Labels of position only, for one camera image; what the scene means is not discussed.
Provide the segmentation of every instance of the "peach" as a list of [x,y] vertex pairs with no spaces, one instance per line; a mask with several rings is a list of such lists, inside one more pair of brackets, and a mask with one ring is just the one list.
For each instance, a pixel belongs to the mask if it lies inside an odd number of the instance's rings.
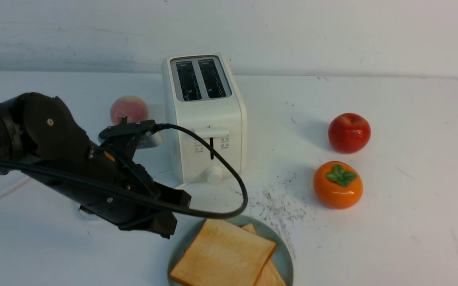
[[146,103],[137,96],[123,96],[111,106],[111,121],[118,125],[125,117],[127,123],[148,120],[149,112]]

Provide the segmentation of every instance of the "orange persimmon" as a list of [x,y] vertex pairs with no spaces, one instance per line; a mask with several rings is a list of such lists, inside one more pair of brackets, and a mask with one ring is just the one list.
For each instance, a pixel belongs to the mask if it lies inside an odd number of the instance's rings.
[[351,166],[331,161],[321,165],[314,174],[314,190],[319,200],[332,209],[346,209],[360,200],[363,183]]

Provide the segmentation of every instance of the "white toaster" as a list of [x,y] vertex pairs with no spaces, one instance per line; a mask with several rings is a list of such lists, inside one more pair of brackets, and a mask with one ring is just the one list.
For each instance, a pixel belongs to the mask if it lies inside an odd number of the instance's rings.
[[[166,58],[162,64],[167,123],[203,138],[240,174],[247,157],[247,111],[227,60],[221,54]],[[229,171],[200,142],[166,130],[171,164],[183,183],[218,183]]]

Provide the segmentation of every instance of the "red apple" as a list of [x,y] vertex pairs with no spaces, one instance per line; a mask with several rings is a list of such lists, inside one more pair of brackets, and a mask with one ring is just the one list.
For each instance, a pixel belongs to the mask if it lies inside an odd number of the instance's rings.
[[371,126],[354,113],[337,116],[328,127],[331,146],[339,153],[350,154],[361,150],[371,138]]
[[125,117],[127,123],[148,120],[147,105],[137,96],[123,96],[118,98],[111,106],[111,121],[118,125]]

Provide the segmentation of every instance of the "bread slice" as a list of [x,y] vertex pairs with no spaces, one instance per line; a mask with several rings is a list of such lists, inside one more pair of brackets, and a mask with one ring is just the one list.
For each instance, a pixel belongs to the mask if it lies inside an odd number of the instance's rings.
[[225,220],[207,219],[170,277],[185,286],[254,286],[275,248]]
[[[247,224],[246,226],[242,226],[242,228],[251,234],[257,235],[256,229],[251,223]],[[286,286],[282,276],[280,273],[278,273],[278,270],[271,259],[266,262],[266,265],[262,269],[256,286]]]

